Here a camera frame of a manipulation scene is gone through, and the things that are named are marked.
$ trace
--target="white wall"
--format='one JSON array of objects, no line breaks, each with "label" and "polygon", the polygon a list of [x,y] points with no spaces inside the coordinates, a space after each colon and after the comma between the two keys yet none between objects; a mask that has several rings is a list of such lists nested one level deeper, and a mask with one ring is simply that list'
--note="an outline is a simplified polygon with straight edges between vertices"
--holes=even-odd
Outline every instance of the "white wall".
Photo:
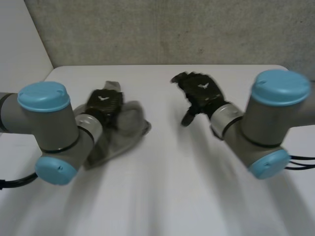
[{"label": "white wall", "polygon": [[53,67],[23,0],[0,1],[0,92],[44,80]]}]

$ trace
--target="table surface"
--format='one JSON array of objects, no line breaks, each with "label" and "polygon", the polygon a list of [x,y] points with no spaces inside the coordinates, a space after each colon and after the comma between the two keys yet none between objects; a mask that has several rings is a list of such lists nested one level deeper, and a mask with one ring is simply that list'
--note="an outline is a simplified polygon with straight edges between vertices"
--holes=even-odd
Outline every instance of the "table surface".
[{"label": "table surface", "polygon": [[[125,101],[139,100],[152,130],[138,147],[67,186],[39,179],[0,192],[2,236],[311,236],[314,170],[255,179],[199,115],[180,126],[189,103],[170,79],[212,75],[227,100],[244,109],[255,76],[277,65],[65,66],[47,81],[64,84],[73,108],[106,80]],[[314,156],[315,127],[293,128],[283,147]],[[0,136],[1,178],[33,172],[41,152],[31,135]]]}]

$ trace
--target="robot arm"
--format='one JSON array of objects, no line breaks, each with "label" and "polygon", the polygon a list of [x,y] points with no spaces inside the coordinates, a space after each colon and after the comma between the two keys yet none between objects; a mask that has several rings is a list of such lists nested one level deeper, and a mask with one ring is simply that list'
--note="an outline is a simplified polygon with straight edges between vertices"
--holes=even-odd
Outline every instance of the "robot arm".
[{"label": "robot arm", "polygon": [[205,113],[214,135],[226,142],[256,178],[272,177],[283,170],[291,160],[281,147],[289,128],[315,124],[311,83],[292,71],[264,71],[257,76],[243,113],[225,101],[214,80],[206,77],[181,73],[172,79],[192,104],[182,125]]},{"label": "robot arm", "polygon": [[18,94],[2,93],[0,97],[1,132],[33,134],[42,151],[35,172],[57,185],[74,178],[99,140],[103,125],[123,103],[121,92],[95,90],[85,112],[75,117],[65,87],[56,82],[35,83]]}]

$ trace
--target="gray wall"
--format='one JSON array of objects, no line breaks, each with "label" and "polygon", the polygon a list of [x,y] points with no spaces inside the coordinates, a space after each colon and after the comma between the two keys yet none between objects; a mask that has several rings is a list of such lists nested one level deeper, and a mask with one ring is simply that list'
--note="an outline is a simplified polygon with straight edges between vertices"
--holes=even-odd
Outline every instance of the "gray wall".
[{"label": "gray wall", "polygon": [[315,72],[314,0],[25,0],[55,67],[280,64]]}]

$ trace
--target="gray cloth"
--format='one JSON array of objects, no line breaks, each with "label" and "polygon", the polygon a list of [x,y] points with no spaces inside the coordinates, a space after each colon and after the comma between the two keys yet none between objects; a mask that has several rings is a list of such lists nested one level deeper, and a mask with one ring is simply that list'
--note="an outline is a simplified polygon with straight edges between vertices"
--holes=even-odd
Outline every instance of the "gray cloth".
[{"label": "gray cloth", "polygon": [[[118,82],[107,81],[104,89],[120,91],[120,85]],[[75,109],[75,114],[81,113],[84,107],[85,105],[82,105]],[[118,114],[116,128],[104,128],[101,137],[84,163],[85,169],[97,167],[130,150],[150,129],[151,125],[145,120],[140,103],[138,101],[125,103]]]}]

